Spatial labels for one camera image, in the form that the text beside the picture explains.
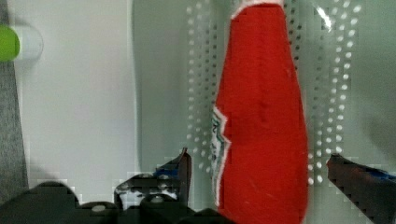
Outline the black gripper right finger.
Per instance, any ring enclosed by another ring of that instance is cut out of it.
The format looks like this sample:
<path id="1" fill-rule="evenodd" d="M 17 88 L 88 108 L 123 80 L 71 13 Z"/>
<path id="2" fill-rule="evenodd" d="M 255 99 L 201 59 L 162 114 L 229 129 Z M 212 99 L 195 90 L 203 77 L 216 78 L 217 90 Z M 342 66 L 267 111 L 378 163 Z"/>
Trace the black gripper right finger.
<path id="1" fill-rule="evenodd" d="M 395 224 L 396 181 L 386 171 L 332 154 L 328 179 L 374 224 Z"/>

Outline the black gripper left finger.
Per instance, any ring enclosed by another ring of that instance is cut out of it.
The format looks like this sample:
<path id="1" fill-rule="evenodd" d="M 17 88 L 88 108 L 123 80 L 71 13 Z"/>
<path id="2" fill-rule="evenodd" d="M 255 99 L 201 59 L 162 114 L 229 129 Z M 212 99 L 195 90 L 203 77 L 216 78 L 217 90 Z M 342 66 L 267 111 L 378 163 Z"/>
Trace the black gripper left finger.
<path id="1" fill-rule="evenodd" d="M 59 182 L 45 182 L 1 206 L 1 224 L 236 224 L 206 208 L 188 207 L 191 156 L 183 150 L 153 173 L 114 189 L 114 201 L 80 203 Z"/>

